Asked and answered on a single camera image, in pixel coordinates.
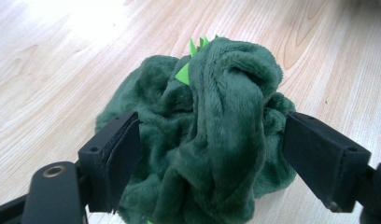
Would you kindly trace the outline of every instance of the wood grain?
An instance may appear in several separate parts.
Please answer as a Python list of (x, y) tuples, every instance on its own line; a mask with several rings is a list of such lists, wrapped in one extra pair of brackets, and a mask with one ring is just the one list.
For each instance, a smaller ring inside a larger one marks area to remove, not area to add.
[[(377, 1), (0, 1), (0, 204), (26, 193), (40, 167), (77, 160), (96, 116), (145, 58), (181, 57), (190, 37), (215, 34), (268, 48), (298, 111), (381, 162)], [(359, 205), (332, 214), (297, 177), (257, 200), (249, 223), (357, 223), (359, 214)]]

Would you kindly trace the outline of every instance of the light wood surface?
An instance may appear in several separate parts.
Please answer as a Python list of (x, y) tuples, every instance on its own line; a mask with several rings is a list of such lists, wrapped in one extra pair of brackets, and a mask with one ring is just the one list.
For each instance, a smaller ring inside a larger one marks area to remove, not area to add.
[[(189, 54), (215, 34), (261, 44), (279, 90), (381, 162), (381, 4), (373, 0), (0, 1), (0, 204), (32, 174), (76, 161), (96, 116), (151, 55)], [(358, 223), (326, 210), (301, 178), (256, 201), (249, 223)], [(92, 214), (91, 223), (121, 223)]]

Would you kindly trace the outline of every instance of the dark green cloth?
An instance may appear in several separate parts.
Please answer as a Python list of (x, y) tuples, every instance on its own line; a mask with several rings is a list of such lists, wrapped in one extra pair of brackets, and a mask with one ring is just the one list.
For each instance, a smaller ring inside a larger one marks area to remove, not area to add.
[[(175, 78), (190, 63), (190, 85)], [(127, 223), (245, 223), (254, 199), (287, 187), (281, 151), (293, 103), (266, 48), (216, 38), (194, 57), (153, 56), (120, 85), (96, 131), (138, 111), (143, 159), (120, 201)]]

